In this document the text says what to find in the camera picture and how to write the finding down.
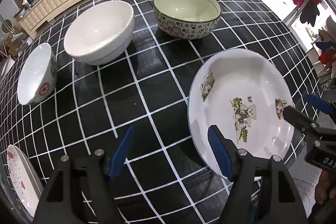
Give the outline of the person right hand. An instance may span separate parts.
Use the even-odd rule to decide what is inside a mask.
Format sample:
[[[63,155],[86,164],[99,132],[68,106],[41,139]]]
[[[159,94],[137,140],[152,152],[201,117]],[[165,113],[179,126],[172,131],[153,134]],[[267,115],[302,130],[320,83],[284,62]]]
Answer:
[[[322,205],[328,197],[329,199],[335,197],[335,174],[322,170],[318,184],[315,187],[314,198],[316,203]]]

